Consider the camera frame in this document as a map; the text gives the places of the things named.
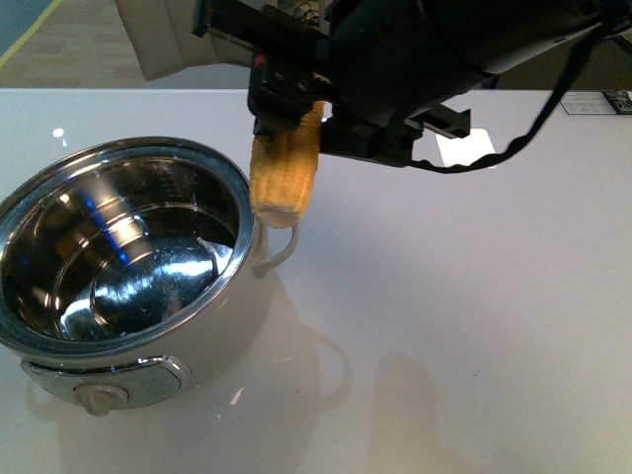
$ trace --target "corn cob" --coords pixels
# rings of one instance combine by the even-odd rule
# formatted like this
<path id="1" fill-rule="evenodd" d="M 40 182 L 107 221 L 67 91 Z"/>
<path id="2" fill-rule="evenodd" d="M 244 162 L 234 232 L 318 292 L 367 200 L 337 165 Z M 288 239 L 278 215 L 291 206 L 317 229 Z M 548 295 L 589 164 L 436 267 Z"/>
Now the corn cob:
<path id="1" fill-rule="evenodd" d="M 296 225 L 305 215 L 314 187 L 324 102 L 314 104 L 300 128 L 255 136 L 250 162 L 250 206 L 264 225 Z"/>

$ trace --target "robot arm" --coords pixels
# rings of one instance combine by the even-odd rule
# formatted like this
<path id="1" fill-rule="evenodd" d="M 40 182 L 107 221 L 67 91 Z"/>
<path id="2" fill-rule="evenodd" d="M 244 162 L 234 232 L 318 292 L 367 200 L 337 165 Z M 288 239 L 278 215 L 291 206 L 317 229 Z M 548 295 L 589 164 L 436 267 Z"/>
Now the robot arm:
<path id="1" fill-rule="evenodd" d="M 626 30 L 632 1 L 334 0 L 326 18 L 328 35 L 273 7 L 198 0 L 194 33 L 253 50 L 255 134 L 296 129 L 326 100 L 323 153 L 401 167 L 424 129 L 469 134 L 470 112 L 443 101 L 597 27 Z"/>

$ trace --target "white handle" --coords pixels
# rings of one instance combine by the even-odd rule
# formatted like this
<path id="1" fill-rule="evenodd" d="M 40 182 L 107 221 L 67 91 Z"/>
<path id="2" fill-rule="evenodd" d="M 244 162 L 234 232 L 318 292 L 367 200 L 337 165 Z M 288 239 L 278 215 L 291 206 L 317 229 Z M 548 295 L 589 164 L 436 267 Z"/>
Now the white handle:
<path id="1" fill-rule="evenodd" d="M 296 246 L 298 245 L 298 237 L 298 225 L 295 225 L 294 227 L 292 227 L 292 236 L 283 250 L 275 255 L 272 255 L 271 257 L 268 257 L 257 262 L 256 264 L 253 264 L 253 272 L 255 273 L 255 277 L 261 278 L 266 274 L 268 270 L 273 269 L 274 267 L 277 267 L 285 262 L 289 258 L 289 256 L 292 255 L 294 249 L 296 249 Z"/>

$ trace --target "white countertop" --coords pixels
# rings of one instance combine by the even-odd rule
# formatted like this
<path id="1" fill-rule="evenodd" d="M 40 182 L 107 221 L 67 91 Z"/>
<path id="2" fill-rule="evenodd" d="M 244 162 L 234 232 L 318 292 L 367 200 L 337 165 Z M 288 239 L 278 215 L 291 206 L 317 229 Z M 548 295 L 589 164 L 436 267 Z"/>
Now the white countertop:
<path id="1" fill-rule="evenodd" d="M 544 98 L 452 104 L 502 150 Z M 0 111 L 0 198 L 125 137 L 192 139 L 248 166 L 243 91 L 1 90 Z M 469 175 L 321 157 L 244 359 L 94 418 L 0 347 L 0 472 L 632 472 L 631 149 L 632 117 L 558 109 L 519 156 Z M 434 135 L 416 156 L 439 158 Z"/>

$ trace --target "label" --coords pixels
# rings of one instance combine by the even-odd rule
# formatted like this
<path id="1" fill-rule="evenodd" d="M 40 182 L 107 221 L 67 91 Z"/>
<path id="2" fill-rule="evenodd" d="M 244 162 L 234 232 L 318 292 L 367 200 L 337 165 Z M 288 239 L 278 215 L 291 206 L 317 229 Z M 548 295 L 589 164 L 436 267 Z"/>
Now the label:
<path id="1" fill-rule="evenodd" d="M 571 91 L 560 103 L 569 115 L 632 115 L 632 99 L 626 91 Z"/>
<path id="2" fill-rule="evenodd" d="M 630 99 L 628 92 L 603 91 L 603 95 L 618 114 L 632 115 L 632 99 Z"/>
<path id="3" fill-rule="evenodd" d="M 600 91 L 567 92 L 560 103 L 569 115 L 613 116 L 616 114 L 616 110 Z"/>

